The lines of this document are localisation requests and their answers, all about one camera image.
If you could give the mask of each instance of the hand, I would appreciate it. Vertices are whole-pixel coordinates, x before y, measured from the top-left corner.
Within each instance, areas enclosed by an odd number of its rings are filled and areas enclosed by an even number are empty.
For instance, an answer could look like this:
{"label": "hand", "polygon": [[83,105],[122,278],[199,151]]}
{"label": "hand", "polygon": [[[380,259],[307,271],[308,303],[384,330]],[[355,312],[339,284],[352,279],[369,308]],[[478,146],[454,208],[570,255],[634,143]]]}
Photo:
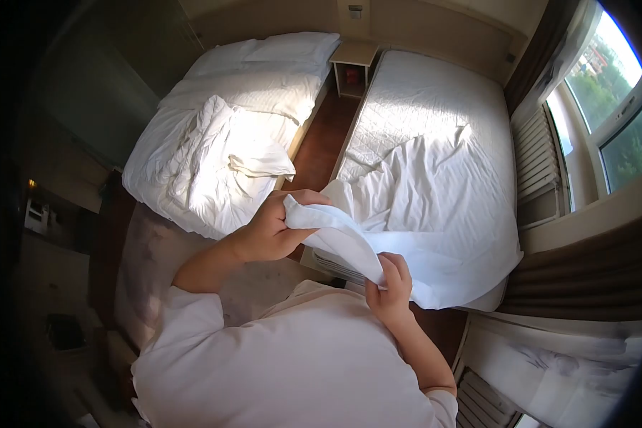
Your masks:
{"label": "hand", "polygon": [[366,303],[376,318],[392,330],[413,318],[409,310],[411,274],[407,262],[399,254],[380,253],[378,261],[383,267],[387,290],[379,290],[376,284],[366,279]]}
{"label": "hand", "polygon": [[243,262],[278,260],[289,255],[317,229],[288,229],[283,199],[290,193],[301,205],[331,205],[331,200],[313,190],[274,190],[261,204],[252,220],[224,238]]}

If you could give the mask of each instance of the window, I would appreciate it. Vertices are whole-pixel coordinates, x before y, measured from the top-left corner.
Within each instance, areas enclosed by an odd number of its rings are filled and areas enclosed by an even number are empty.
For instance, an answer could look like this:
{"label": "window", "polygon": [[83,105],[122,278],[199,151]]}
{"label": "window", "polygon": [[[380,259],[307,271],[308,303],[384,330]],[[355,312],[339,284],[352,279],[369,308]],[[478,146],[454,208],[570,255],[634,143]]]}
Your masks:
{"label": "window", "polygon": [[642,111],[600,151],[610,192],[642,174]]}
{"label": "window", "polygon": [[642,66],[608,13],[565,83],[585,124],[600,194],[614,192],[642,174]]}

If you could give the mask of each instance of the curtain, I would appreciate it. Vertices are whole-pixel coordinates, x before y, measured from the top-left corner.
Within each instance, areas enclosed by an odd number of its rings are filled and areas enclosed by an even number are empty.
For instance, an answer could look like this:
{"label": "curtain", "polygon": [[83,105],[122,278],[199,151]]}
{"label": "curtain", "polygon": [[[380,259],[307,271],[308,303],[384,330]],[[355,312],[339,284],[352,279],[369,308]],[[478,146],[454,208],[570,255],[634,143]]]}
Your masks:
{"label": "curtain", "polygon": [[601,322],[598,334],[579,334],[469,319],[466,366],[554,428],[600,426],[642,359],[642,331],[632,323]]}
{"label": "curtain", "polygon": [[[534,105],[526,109],[537,110],[544,102],[539,98],[545,88],[561,81],[560,68],[582,46],[583,40],[577,40],[578,33],[583,32],[582,22],[588,9],[595,7],[595,0],[549,0],[533,38],[504,88],[510,116],[524,99],[529,100],[526,104]],[[575,37],[571,38],[569,31],[575,33]]]}
{"label": "curtain", "polygon": [[590,321],[642,320],[642,217],[526,256],[498,312]]}

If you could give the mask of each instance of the headboard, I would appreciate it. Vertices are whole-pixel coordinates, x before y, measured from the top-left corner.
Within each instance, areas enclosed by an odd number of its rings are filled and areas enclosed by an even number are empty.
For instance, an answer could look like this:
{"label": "headboard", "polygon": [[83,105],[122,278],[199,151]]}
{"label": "headboard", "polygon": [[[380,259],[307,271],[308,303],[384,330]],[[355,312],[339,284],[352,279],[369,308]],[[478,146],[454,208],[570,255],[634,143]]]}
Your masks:
{"label": "headboard", "polygon": [[[504,85],[528,40],[503,22],[447,0],[230,0],[222,4],[191,17],[206,49],[294,31],[339,32],[343,39],[374,40],[383,49],[438,57]],[[348,18],[348,4],[364,7],[361,20]]]}

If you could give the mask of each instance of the crumpled sheet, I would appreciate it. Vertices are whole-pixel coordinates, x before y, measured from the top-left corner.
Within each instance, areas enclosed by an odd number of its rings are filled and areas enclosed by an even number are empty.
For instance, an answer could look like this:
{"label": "crumpled sheet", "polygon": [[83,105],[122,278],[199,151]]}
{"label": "crumpled sheet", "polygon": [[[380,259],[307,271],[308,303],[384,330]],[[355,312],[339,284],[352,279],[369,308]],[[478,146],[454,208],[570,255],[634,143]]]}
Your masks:
{"label": "crumpled sheet", "polygon": [[376,253],[399,253],[424,309],[461,306],[498,285],[521,260],[514,201],[470,127],[419,136],[393,149],[377,169],[322,191],[334,207],[285,200],[285,224],[318,228],[305,245],[340,256],[376,284]]}
{"label": "crumpled sheet", "polygon": [[178,141],[155,150],[145,165],[145,179],[165,189],[176,206],[195,213],[223,234],[245,225],[266,198],[248,191],[253,177],[283,175],[295,167],[275,141],[230,138],[244,110],[214,95],[192,117],[181,121]]}

